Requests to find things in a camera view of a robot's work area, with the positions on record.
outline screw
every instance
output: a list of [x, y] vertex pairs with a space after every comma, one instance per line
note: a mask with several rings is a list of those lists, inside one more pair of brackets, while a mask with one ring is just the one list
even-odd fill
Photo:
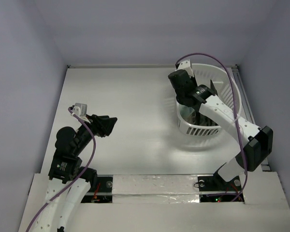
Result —
[[235, 186], [239, 187], [241, 186], [241, 181], [240, 180], [234, 180]]
[[111, 188], [113, 186], [113, 182], [112, 181], [107, 181], [106, 182], [106, 187], [107, 188]]
[[204, 180], [199, 180], [199, 187], [201, 188], [205, 187]]

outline white basket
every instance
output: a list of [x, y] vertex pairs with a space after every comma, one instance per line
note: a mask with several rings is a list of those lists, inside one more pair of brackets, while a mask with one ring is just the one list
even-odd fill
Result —
[[[227, 73], [213, 65], [207, 64], [193, 64], [192, 68], [194, 70], [195, 78], [198, 85], [206, 85], [210, 87], [210, 80], [214, 82], [214, 86], [217, 90], [219, 98], [231, 109], [234, 108], [233, 98], [232, 98], [232, 89], [230, 86], [230, 81]], [[237, 113], [240, 114], [242, 111], [242, 100], [241, 95], [238, 90], [238, 87], [235, 81], [232, 78], [234, 86], [234, 96], [237, 106]], [[179, 130], [189, 136], [209, 136], [219, 133], [222, 129], [220, 126], [198, 126], [192, 125], [186, 122], [182, 113], [193, 110], [192, 108], [180, 105], [176, 102], [176, 110], [178, 116], [178, 126]]]

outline white panel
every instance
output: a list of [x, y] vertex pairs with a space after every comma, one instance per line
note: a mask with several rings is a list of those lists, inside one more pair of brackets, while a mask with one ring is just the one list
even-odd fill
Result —
[[198, 203], [196, 175], [114, 175], [113, 203]]
[[[277, 179], [262, 178], [261, 173], [252, 176], [254, 182], [261, 177], [279, 186]], [[47, 176], [36, 175], [32, 184], [19, 232], [39, 209], [43, 182]], [[266, 188], [260, 194], [268, 195], [274, 190]], [[259, 204], [242, 203], [180, 203], [180, 204], [134, 204], [105, 203], [80, 204], [71, 224], [70, 232], [87, 232], [92, 228], [108, 232], [290, 232], [290, 210], [286, 201], [278, 201], [274, 194], [272, 202]]]
[[235, 64], [275, 0], [35, 2], [69, 64], [172, 64], [197, 51]]
[[[240, 176], [244, 183], [245, 176]], [[286, 203], [284, 191], [281, 188], [277, 173], [248, 173], [248, 181], [244, 188], [246, 204], [278, 204]]]

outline basket slot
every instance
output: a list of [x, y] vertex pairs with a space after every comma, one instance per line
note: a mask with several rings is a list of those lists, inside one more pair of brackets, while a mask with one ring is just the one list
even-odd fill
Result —
[[203, 129], [203, 133], [201, 134], [201, 136], [206, 135], [207, 131], [208, 131], [208, 130]]
[[198, 129], [198, 136], [200, 136], [203, 133], [203, 129]]
[[191, 131], [191, 127], [188, 128], [187, 133], [186, 134], [190, 134]]
[[228, 99], [228, 101], [226, 102], [226, 105], [228, 107], [230, 107], [231, 103], [233, 102], [233, 97], [230, 97], [230, 99]]
[[217, 130], [217, 129], [215, 129], [215, 130], [211, 130], [210, 135], [215, 134], [215, 131], [216, 131], [216, 130]]
[[198, 135], [198, 132], [199, 132], [200, 129], [197, 129], [194, 133], [194, 135]]
[[229, 89], [229, 86], [225, 86], [221, 92], [221, 96], [224, 98], [225, 94], [227, 93], [227, 90]]
[[195, 130], [196, 130], [196, 128], [193, 128], [190, 134], [194, 135]]
[[231, 102], [231, 104], [230, 104], [230, 109], [233, 109], [234, 108], [234, 104], [233, 104], [233, 101]]
[[229, 96], [228, 98], [226, 98], [226, 100], [225, 100], [225, 104], [226, 104], [227, 106], [229, 106], [232, 100], [233, 100], [233, 97], [232, 97], [232, 94], [230, 94], [230, 96]]
[[226, 100], [227, 98], [229, 98], [230, 96], [232, 96], [232, 90], [231, 89], [228, 89], [229, 91], [228, 92], [225, 92], [224, 95], [222, 95], [222, 99], [223, 100]]

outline robotic arm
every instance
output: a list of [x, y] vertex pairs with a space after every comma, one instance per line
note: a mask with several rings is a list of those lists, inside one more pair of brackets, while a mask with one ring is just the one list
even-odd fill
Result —
[[[192, 107], [196, 113], [210, 118], [238, 141], [232, 109], [219, 99], [213, 82], [211, 82], [210, 88], [205, 85], [197, 85], [189, 64], [190, 62], [184, 67], [179, 66], [168, 76], [176, 92], [176, 100], [182, 105]], [[273, 131], [268, 126], [261, 129], [239, 115], [237, 120], [242, 135], [247, 170], [253, 172], [272, 152]], [[228, 182], [243, 172], [244, 162], [239, 153], [228, 163], [223, 164], [213, 177], [217, 185], [226, 186]]]
[[[69, 111], [83, 120], [93, 135], [99, 137], [109, 136], [117, 122], [116, 117], [87, 115], [85, 104], [76, 103]], [[40, 215], [33, 219], [32, 232], [67, 232], [81, 200], [90, 189], [97, 187], [97, 171], [91, 168], [84, 171], [84, 167], [80, 167], [82, 160], [78, 157], [92, 140], [87, 128], [82, 125], [75, 131], [64, 127], [57, 132], [56, 138], [44, 206], [38, 212]]]

